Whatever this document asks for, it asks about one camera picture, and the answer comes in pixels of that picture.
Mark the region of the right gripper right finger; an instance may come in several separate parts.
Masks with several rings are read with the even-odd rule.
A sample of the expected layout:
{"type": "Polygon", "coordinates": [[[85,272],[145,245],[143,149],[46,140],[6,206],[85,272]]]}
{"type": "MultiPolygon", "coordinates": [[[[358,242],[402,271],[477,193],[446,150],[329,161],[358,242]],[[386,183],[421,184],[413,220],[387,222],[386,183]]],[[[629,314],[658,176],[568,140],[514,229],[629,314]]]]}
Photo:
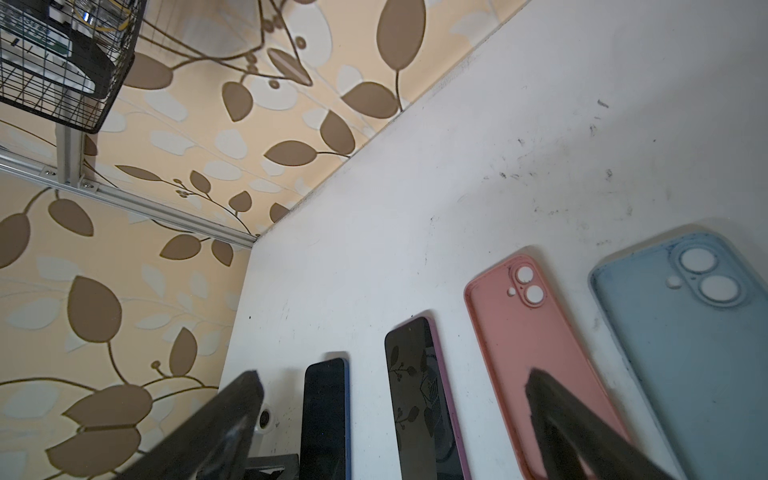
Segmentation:
{"type": "Polygon", "coordinates": [[[670,477],[546,371],[531,370],[525,393],[550,479],[670,477]]]}

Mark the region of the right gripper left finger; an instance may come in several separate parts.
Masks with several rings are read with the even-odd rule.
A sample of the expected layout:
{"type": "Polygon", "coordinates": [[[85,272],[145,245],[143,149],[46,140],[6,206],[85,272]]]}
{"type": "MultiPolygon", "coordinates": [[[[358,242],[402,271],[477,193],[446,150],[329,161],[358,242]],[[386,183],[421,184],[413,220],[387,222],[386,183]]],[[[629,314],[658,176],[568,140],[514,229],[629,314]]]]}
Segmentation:
{"type": "Polygon", "coordinates": [[[241,373],[119,479],[242,479],[264,388],[241,373]]]}

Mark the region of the black phone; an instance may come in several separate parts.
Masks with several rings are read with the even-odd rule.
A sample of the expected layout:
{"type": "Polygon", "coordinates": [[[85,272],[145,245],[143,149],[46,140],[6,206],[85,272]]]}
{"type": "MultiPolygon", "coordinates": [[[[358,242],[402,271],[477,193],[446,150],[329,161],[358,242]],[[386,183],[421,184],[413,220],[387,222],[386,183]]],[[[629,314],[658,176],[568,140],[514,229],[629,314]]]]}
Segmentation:
{"type": "Polygon", "coordinates": [[[312,364],[305,371],[299,477],[351,478],[349,372],[343,358],[312,364]]]}

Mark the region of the light blue phone case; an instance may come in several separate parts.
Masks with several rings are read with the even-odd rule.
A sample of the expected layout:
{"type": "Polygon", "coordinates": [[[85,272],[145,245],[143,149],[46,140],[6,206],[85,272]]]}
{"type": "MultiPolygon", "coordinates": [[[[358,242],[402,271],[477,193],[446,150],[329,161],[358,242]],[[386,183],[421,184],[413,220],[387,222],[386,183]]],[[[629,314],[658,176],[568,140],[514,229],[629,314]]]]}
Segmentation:
{"type": "Polygon", "coordinates": [[[767,475],[767,286],[698,231],[602,263],[589,286],[688,479],[767,475]]]}

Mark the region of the pink phone case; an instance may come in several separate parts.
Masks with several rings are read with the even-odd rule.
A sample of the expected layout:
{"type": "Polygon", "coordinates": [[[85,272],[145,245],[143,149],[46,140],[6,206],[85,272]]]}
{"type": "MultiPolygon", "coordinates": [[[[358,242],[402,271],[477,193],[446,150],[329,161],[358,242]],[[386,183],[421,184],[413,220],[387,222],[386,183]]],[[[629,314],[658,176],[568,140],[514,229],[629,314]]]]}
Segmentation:
{"type": "Polygon", "coordinates": [[[504,424],[525,479],[545,479],[525,385],[548,372],[624,439],[616,408],[543,270],[518,253],[470,281],[464,300],[504,424]]]}

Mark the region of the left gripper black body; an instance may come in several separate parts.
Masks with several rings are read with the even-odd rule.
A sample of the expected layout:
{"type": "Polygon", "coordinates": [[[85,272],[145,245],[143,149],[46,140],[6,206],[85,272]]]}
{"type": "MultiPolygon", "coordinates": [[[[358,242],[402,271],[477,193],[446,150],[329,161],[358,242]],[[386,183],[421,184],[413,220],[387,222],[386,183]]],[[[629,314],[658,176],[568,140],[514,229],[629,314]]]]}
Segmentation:
{"type": "Polygon", "coordinates": [[[244,480],[295,480],[299,474],[299,456],[284,454],[250,457],[247,459],[244,480]]]}

